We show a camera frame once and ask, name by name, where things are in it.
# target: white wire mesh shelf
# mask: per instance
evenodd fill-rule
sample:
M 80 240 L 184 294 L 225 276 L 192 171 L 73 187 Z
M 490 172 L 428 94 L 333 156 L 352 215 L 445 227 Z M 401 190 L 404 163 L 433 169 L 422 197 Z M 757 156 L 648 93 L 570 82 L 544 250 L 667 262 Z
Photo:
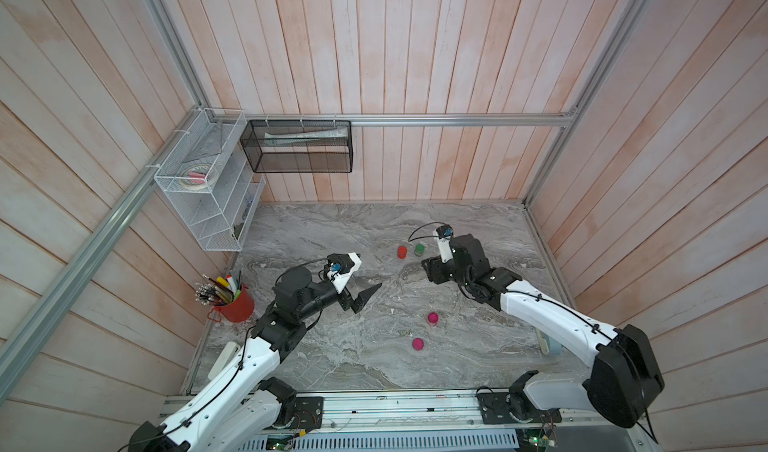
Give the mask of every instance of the white wire mesh shelf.
M 238 139 L 242 112 L 199 111 L 160 165 L 155 180 L 205 250 L 240 251 L 265 180 L 253 171 Z

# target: cable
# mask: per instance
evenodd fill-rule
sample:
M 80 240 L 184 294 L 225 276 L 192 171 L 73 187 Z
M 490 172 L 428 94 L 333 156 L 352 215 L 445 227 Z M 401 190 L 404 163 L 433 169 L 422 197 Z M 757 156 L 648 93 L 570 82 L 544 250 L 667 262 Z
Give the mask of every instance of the cable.
M 473 286 L 477 286 L 477 285 L 475 284 L 475 281 L 474 281 L 474 280 L 472 280 L 472 278 L 471 278 L 471 277 L 468 277 L 468 276 L 467 276 L 467 274 L 469 273 L 469 268 L 470 268 L 470 267 L 472 267 L 472 266 L 471 266 L 471 265 L 469 265 L 469 266 L 467 266 L 467 268 L 466 268 L 466 269 L 464 269 L 464 283 L 467 285 L 467 288 L 468 288 L 468 289 L 469 289 L 469 284 L 472 284 Z M 583 321 L 583 322 L 584 322 L 586 325 L 588 325 L 588 326 L 590 326 L 590 327 L 592 328 L 592 332 L 594 332 L 594 333 L 596 333 L 596 334 L 600 334 L 600 335 L 602 335 L 602 336 L 603 336 L 603 337 L 605 337 L 605 338 L 606 338 L 606 339 L 607 339 L 609 342 L 613 340 L 613 339 L 611 339 L 610 337 L 608 337 L 608 335 L 607 335 L 605 332 L 603 332 L 603 331 L 601 331 L 601 330 L 600 330 L 600 324 L 591 324 L 591 323 L 590 323 L 590 322 L 589 322 L 587 319 L 585 319 L 585 318 L 584 318 L 584 317 L 583 317 L 581 314 L 579 314 L 579 313 L 576 313 L 575 311 L 571 310 L 570 308 L 566 307 L 565 305 L 562 305 L 561 303 L 559 303 L 559 302 L 557 302 L 557 301 L 553 301 L 553 300 L 550 300 L 550 299 L 546 299 L 545 297 L 543 297 L 543 296 L 542 296 L 542 294 L 541 294 L 541 293 L 540 293 L 539 295 L 533 295 L 533 294 L 531 294 L 531 293 L 524 293 L 524 292 L 522 292 L 522 291 L 504 291 L 504 293 L 515 293 L 515 294 L 523 294 L 523 295 L 527 295 L 528 297 L 533 297 L 534 299 L 536 299 L 536 302 L 539 302 L 539 301 L 544 301 L 544 302 L 546 302 L 546 303 L 555 304 L 555 305 L 557 305 L 558 307 L 560 307 L 561 309 L 563 309 L 563 310 L 567 311 L 568 313 L 570 313 L 570 314 L 572 314 L 572 315 L 575 315 L 576 317 L 578 317 L 579 319 L 581 319 L 581 321 Z M 479 299 L 472 299 L 472 300 L 474 300 L 476 303 L 479 303 L 479 304 L 485 304 L 485 303 L 488 303 L 488 302 L 490 302 L 490 301 L 491 301 L 491 300 L 492 300 L 494 297 L 496 297 L 497 295 L 501 295 L 501 294 L 503 294 L 503 293 L 496 293 L 496 294 L 493 294 L 493 295 L 491 295 L 491 297 L 489 297 L 489 298 L 488 298 L 488 299 L 486 299 L 485 301 L 481 301 L 481 300 L 479 300 Z M 621 354 L 624 356 L 624 358 L 626 359 L 626 361 L 629 363 L 629 365 L 632 367 L 632 370 L 634 371 L 634 375 L 635 375 L 635 377 L 640 377 L 640 372 L 638 371 L 638 368 L 635 366 L 634 362 L 632 361 L 632 358 L 629 356 L 629 353 L 628 353 L 627 351 L 625 351 L 625 350 L 624 350 L 624 348 L 623 348 L 623 347 L 621 347 L 621 345 L 620 345 L 618 342 L 617 342 L 616 346 L 617 346 L 617 348 L 619 349 L 619 351 L 621 352 Z M 645 392 L 643 391 L 643 389 L 642 389 L 642 388 L 640 388 L 640 394 L 641 394 L 641 396 L 642 396 L 642 398 L 643 398 L 643 404 L 645 404 Z M 639 421 L 637 422 L 637 424 L 638 424 L 638 427 L 640 427 L 641 429 L 643 429 L 643 432 L 645 432 L 645 433 L 648 435 L 648 437 L 650 437 L 650 438 L 652 439 L 652 441 L 653 441 L 653 442 L 655 442 L 656 444 L 658 444 L 658 443 L 659 443 L 659 441 L 657 440 L 657 438 L 656 438 L 656 434 L 654 433 L 654 426 L 653 426 L 653 425 L 651 425 L 651 423 L 650 423 L 650 415 L 648 414 L 648 408 L 647 408 L 647 407 L 644 407 L 644 409 L 645 409 L 645 420 L 648 422 L 648 428 L 650 429 L 650 432 L 649 432 L 648 430 L 646 430 L 646 428 L 645 428 L 645 427 L 643 427 L 643 425 L 642 425 L 642 424 L 641 424 Z
M 327 259 L 328 259 L 327 257 L 323 257 L 322 259 L 310 260 L 308 263 L 303 263 L 303 264 L 299 264 L 299 265 L 294 265 L 293 267 L 289 267 L 282 274 L 277 276 L 277 279 L 275 279 L 275 285 L 277 285 L 277 281 L 280 280 L 280 277 L 283 277 L 283 275 L 289 273 L 293 269 L 298 269 L 299 267 L 303 267 L 304 265 L 310 265 L 310 264 L 314 264 L 314 263 L 319 263 L 319 262 L 322 262 L 322 261 L 327 260 Z
M 442 222 L 440 222 L 440 221 L 438 221 L 438 220 L 437 220 L 437 221 L 435 221 L 435 222 L 431 222 L 431 223 L 428 223 L 428 224 L 424 224 L 423 226 L 419 226 L 419 227 L 416 227 L 416 228 L 413 230 L 413 232 L 411 233 L 411 235 L 410 235 L 410 236 L 408 236 L 408 242 L 411 242 L 412 240 L 416 240 L 416 239 L 424 239 L 424 237 L 416 237 L 415 239 L 411 239 L 411 237 L 413 237 L 413 234 L 415 234 L 417 230 L 419 230 L 419 229 L 423 229 L 423 228 L 425 228 L 425 227 L 427 227 L 427 226 L 431 226 L 431 225 L 433 225 L 433 224 L 442 224 L 443 226 L 449 226 L 449 227 L 450 227 L 450 224 L 442 223 Z
M 600 330 L 600 324 L 591 324 L 587 319 L 582 317 L 581 314 L 578 314 L 578 313 L 572 311 L 571 309 L 569 309 L 568 307 L 566 307 L 565 305 L 562 305 L 561 303 L 559 303 L 557 301 L 546 299 L 541 294 L 533 295 L 531 293 L 524 293 L 522 291 L 507 291 L 507 292 L 508 293 L 515 293 L 515 294 L 523 294 L 523 295 L 527 295 L 528 297 L 533 297 L 534 299 L 536 299 L 536 302 L 544 301 L 546 303 L 555 304 L 558 307 L 560 307 L 561 309 L 563 309 L 565 311 L 568 311 L 572 315 L 575 315 L 576 317 L 580 318 L 586 325 L 589 325 L 592 328 L 592 332 L 602 335 L 609 342 L 613 340 L 610 337 L 608 337 L 608 335 L 605 332 Z M 632 367 L 632 370 L 634 371 L 635 377 L 640 377 L 640 372 L 638 371 L 638 368 L 635 366 L 634 362 L 632 361 L 632 358 L 629 356 L 629 353 L 627 351 L 625 351 L 624 348 L 621 347 L 621 345 L 618 342 L 617 342 L 616 346 L 619 349 L 619 351 L 621 352 L 621 354 L 624 356 L 624 358 L 627 360 L 629 365 Z M 643 397 L 643 404 L 645 404 L 645 392 L 643 391 L 642 388 L 640 388 L 640 394 Z M 643 432 L 645 432 L 648 435 L 648 437 L 650 437 L 652 439 L 653 442 L 658 444 L 659 441 L 657 440 L 656 434 L 654 433 L 654 426 L 651 425 L 651 423 L 650 423 L 650 415 L 648 415 L 648 408 L 644 406 L 644 409 L 645 409 L 645 420 L 648 422 L 648 428 L 650 429 L 650 432 L 645 427 L 643 427 L 643 425 L 639 421 L 637 422 L 638 427 L 643 429 Z
M 240 370 L 243 368 L 243 363 L 245 362 L 245 347 L 246 347 L 246 345 L 248 344 L 248 335 L 249 335 L 249 334 L 250 334 L 250 332 L 251 332 L 252 330 L 254 330 L 255 328 L 256 328 L 256 326 L 254 325 L 254 326 L 250 327 L 250 328 L 249 328 L 249 329 L 248 329 L 248 330 L 245 332 L 245 341 L 243 342 L 243 349 L 242 349 L 242 352 L 241 352 L 241 354 L 240 354 L 240 361 L 237 363 L 237 370 L 235 370 L 235 373 L 232 375 L 232 377 L 231 377 L 231 378 L 230 378 L 230 380 L 229 380 L 229 381 L 226 383 L 226 385 L 225 385 L 225 386 L 224 386 L 224 387 L 223 387 L 221 390 L 219 390 L 219 391 L 218 391 L 218 393 L 216 393 L 216 395 L 214 396 L 214 398 L 212 398 L 212 399 L 208 400 L 208 401 L 206 402 L 206 404 L 205 404 L 203 407 L 201 407 L 201 408 L 197 409 L 197 410 L 196 410 L 196 411 L 195 411 L 195 412 L 194 412 L 194 413 L 193 413 L 193 414 L 192 414 L 192 415 L 191 415 L 191 416 L 190 416 L 188 419 L 184 420 L 184 422 L 182 422 L 181 424 L 179 424 L 179 426 L 178 426 L 177 428 L 174 428 L 174 429 L 172 429 L 172 430 L 168 430 L 168 432 L 163 432 L 162 434 L 160 434 L 160 435 L 156 435 L 155 437 L 152 437 L 152 438 L 143 439 L 143 440 L 137 440 L 137 441 L 135 441 L 135 442 L 128 442 L 128 443 L 127 443 L 126 445 L 124 445 L 123 447 L 120 447 L 120 448 L 118 449 L 118 452 L 120 452 L 122 449 L 124 449 L 124 448 L 126 448 L 126 447 L 130 447 L 131 445 L 136 445 L 136 444 L 143 444 L 143 443 L 145 443 L 145 442 L 151 442 L 152 440 L 155 440 L 155 439 L 160 439 L 160 438 L 163 438 L 163 437 L 167 437 L 169 434 L 172 434 L 173 432 L 177 431 L 178 429 L 180 429 L 180 428 L 182 428 L 182 427 L 189 427 L 190 423 L 192 422 L 192 419 L 193 419 L 193 418 L 194 418 L 196 415 L 198 415 L 200 412 L 202 412 L 202 411 L 203 411 L 203 409 L 205 409 L 206 407 L 208 407 L 208 406 L 210 405 L 210 403 L 211 403 L 211 402 L 213 402 L 214 400 L 216 400 L 217 398 L 219 398 L 219 396 L 221 395 L 221 393 L 222 393 L 222 392 L 224 392 L 224 391 L 226 390 L 226 388 L 230 386 L 230 384 L 232 384 L 232 380 L 235 380 L 235 377 L 237 377 L 237 373 L 238 373 L 238 372 L 240 372 Z
M 418 240 L 418 239 L 428 239 L 429 237 L 434 237 L 435 239 L 440 239 L 439 236 L 419 236 L 419 237 L 414 237 L 413 239 L 408 239 L 408 242 L 411 242 L 411 241 L 414 241 L 414 240 Z
M 320 322 L 320 317 L 322 317 L 322 311 L 317 315 L 317 319 L 315 319 L 315 322 L 312 323 L 309 327 L 306 328 L 306 331 L 309 332 L 312 330 L 312 328 L 317 325 L 318 322 Z

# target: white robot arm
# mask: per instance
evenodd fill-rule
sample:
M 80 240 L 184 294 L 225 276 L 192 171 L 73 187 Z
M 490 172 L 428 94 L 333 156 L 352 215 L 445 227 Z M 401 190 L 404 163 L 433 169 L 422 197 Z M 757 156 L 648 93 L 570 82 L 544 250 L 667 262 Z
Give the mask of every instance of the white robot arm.
M 274 302 L 248 329 L 243 346 L 232 359 L 160 427 L 149 422 L 140 426 L 130 438 L 128 452 L 224 452 L 242 445 L 254 430 L 275 423 L 291 424 L 296 391 L 281 380 L 263 379 L 316 324 L 307 327 L 304 319 L 335 303 L 354 313 L 368 303 L 381 284 L 361 291 L 356 299 L 346 288 L 361 264 L 356 253 L 331 254 L 320 273 L 320 283 L 313 282 L 312 273 L 303 266 L 286 270 L 275 282 Z
M 510 388 L 511 396 L 519 389 L 518 413 L 534 418 L 549 409 L 589 409 L 631 428 L 647 412 L 664 380 L 644 332 L 632 325 L 617 329 L 601 323 L 543 294 L 513 271 L 492 268 L 471 234 L 455 237 L 453 228 L 443 224 L 435 237 L 440 255 L 422 260 L 430 281 L 456 282 L 468 299 L 533 325 L 589 368 L 586 376 L 536 370 L 524 374 Z

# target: pencil cup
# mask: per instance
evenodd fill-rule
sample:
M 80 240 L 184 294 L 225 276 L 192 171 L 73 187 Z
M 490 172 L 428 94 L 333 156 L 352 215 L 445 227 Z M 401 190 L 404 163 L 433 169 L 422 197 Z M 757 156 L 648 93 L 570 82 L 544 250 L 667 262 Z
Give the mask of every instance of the pencil cup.
M 247 290 L 240 291 L 235 302 L 223 307 L 215 307 L 226 320 L 231 323 L 242 323 L 254 313 L 254 298 L 250 296 Z

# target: gray marble surface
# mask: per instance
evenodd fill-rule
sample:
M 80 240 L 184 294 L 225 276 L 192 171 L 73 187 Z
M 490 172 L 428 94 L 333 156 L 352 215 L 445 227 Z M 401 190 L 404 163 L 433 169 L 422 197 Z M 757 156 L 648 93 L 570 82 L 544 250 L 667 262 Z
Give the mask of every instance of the gray marble surface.
M 557 297 L 552 278 L 538 256 L 522 206 L 500 203 L 358 203 L 259 205 L 245 249 L 236 261 L 251 286 L 254 316 L 240 324 L 214 325 L 192 381 L 197 392 L 226 342 L 242 343 L 246 330 L 274 298 L 277 275 L 298 263 L 329 253 L 358 252 L 362 267 L 350 281 L 353 295 L 383 286 L 355 315 L 334 305 L 306 334 L 274 375 L 298 390 L 380 388 L 508 387 L 526 370 L 562 372 L 583 368 L 568 351 L 541 353 L 532 326 L 467 300 L 455 283 L 427 281 L 420 259 L 438 255 L 433 239 L 408 245 L 416 227 L 434 220 L 450 223 L 456 235 L 479 239 L 494 266 L 521 273 L 544 293 Z M 424 235 L 429 235 L 426 228 Z M 416 257 L 413 246 L 426 246 Z M 322 263 L 310 266 L 316 272 Z M 427 323 L 437 312 L 437 326 Z M 422 338 L 425 347 L 411 343 Z

